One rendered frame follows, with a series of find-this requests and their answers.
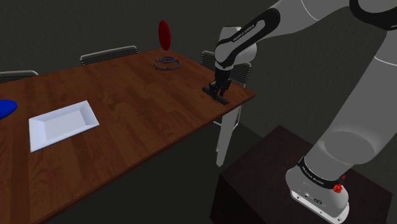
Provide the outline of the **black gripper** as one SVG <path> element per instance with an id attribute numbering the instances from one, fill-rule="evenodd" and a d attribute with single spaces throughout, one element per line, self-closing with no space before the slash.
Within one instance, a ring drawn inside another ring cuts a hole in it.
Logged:
<path id="1" fill-rule="evenodd" d="M 232 82 L 231 79 L 229 79 L 230 73 L 231 70 L 224 71 L 218 68 L 215 69 L 215 81 L 209 84 L 209 92 L 213 99 L 217 98 L 218 90 L 219 95 L 223 97 L 224 93 L 229 89 Z"/>

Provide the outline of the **black flat bar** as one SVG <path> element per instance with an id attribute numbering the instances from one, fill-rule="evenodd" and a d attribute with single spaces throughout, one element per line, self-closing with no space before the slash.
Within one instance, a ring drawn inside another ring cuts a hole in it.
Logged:
<path id="1" fill-rule="evenodd" d="M 202 87 L 202 91 L 205 92 L 207 95 L 211 96 L 214 100 L 220 102 L 222 105 L 226 105 L 229 103 L 227 99 L 211 91 L 209 87 Z"/>

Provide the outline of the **grey slatted chair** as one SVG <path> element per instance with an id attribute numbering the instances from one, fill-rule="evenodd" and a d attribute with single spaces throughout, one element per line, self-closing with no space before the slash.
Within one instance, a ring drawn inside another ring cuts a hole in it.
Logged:
<path id="1" fill-rule="evenodd" d="M 38 76 L 38 73 L 33 70 L 27 71 L 3 71 L 0 72 L 0 83 L 7 83 L 10 81 L 17 81 L 24 78 Z"/>
<path id="2" fill-rule="evenodd" d="M 110 50 L 104 50 L 100 52 L 89 53 L 80 57 L 82 66 L 94 64 L 97 62 L 103 62 L 107 60 L 113 60 L 120 57 L 126 57 L 139 53 L 136 46 L 124 46 L 120 48 L 114 48 Z"/>
<path id="3" fill-rule="evenodd" d="M 212 71 L 215 71 L 216 67 L 215 67 L 214 53 L 204 50 L 201 53 L 200 65 Z M 233 67 L 231 71 L 230 79 L 232 81 L 236 81 L 237 83 L 240 83 L 245 88 L 250 72 L 251 72 L 251 64 L 249 62 L 236 65 Z"/>

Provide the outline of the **red oval disc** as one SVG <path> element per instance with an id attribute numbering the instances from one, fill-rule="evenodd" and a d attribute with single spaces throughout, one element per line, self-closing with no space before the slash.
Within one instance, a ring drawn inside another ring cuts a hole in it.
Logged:
<path id="1" fill-rule="evenodd" d="M 159 23 L 158 38 L 162 49 L 167 51 L 171 45 L 171 32 L 165 20 L 161 20 Z"/>

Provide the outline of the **brown wooden table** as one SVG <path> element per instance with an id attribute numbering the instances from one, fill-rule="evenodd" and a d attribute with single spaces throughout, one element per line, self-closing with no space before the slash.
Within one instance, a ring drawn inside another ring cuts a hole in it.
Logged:
<path id="1" fill-rule="evenodd" d="M 212 71 L 170 51 L 181 67 L 159 71 L 152 50 L 0 84 L 18 105 L 0 120 L 0 224 L 40 224 L 254 97 L 232 84 L 222 105 L 202 91 Z M 29 118 L 87 101 L 99 125 L 37 152 Z"/>

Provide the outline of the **dark robot stand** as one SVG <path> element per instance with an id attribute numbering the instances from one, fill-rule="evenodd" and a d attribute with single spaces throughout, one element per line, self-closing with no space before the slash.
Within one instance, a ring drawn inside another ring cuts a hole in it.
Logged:
<path id="1" fill-rule="evenodd" d="M 282 126 L 220 175 L 210 218 L 214 224 L 329 224 L 294 200 L 285 174 L 312 145 Z M 392 193 L 350 169 L 350 211 L 342 224 L 390 224 Z"/>

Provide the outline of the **white rectangular plate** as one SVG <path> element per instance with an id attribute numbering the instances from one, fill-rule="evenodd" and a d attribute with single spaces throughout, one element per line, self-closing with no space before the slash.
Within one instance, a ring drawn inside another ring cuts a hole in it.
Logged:
<path id="1" fill-rule="evenodd" d="M 88 101 L 78 102 L 29 119 L 30 152 L 99 126 Z"/>

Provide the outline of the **blue oval dish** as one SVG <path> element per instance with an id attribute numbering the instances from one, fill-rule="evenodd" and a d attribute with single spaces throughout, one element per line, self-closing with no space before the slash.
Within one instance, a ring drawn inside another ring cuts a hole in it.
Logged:
<path id="1" fill-rule="evenodd" d="M 17 109 L 17 103 L 13 100 L 0 100 L 0 120 L 11 115 Z"/>

